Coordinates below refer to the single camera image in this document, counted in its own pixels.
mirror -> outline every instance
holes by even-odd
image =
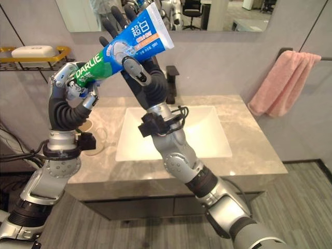
[[[110,8],[122,13],[128,3],[156,2],[163,21],[171,31],[246,31],[262,32],[269,24],[276,0],[56,0],[70,32],[104,30],[101,18],[108,18],[120,31]]]

bathroom vanity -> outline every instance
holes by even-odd
[[[214,106],[231,154],[201,160],[214,174],[237,183],[250,198],[287,174],[239,95],[181,96],[174,107],[178,105]],[[105,148],[95,156],[81,154],[81,169],[70,179],[66,191],[109,219],[203,213],[193,194],[164,169],[161,159],[116,161],[129,107],[139,107],[135,98],[99,100],[89,119],[107,129]]]

marble countertop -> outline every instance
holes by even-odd
[[[236,179],[236,176],[257,177],[287,173],[239,95],[180,96],[176,98],[175,103],[176,106],[215,106],[233,155],[230,158],[202,159],[214,174],[232,176]],[[95,156],[81,154],[81,169],[71,177],[67,186],[67,190],[73,195],[78,195],[76,196],[78,199],[89,199],[83,197],[83,193],[89,192],[89,189],[82,189],[82,184],[91,183],[89,186],[93,187],[96,183],[100,183],[106,188],[106,185],[120,182],[131,182],[136,186],[137,181],[173,178],[164,169],[162,160],[115,161],[126,108],[136,106],[139,105],[135,98],[101,98],[93,109],[89,119],[99,126],[104,126],[108,131],[108,138],[105,148],[99,154]]]

office chair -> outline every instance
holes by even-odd
[[[186,25],[183,27],[183,30],[185,29],[198,29],[200,30],[200,27],[196,27],[192,24],[194,17],[200,17],[202,15],[201,13],[201,1],[200,0],[186,0],[185,4],[182,8],[182,14],[184,14],[187,17],[191,17],[190,25]]]
[[[275,4],[276,4],[276,0],[265,0],[260,11],[265,12],[265,13],[267,13],[267,12],[272,13],[274,10]]]

pink towel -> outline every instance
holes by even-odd
[[[299,97],[311,68],[320,60],[320,56],[311,53],[283,52],[248,103],[249,110],[255,116],[286,114]]]

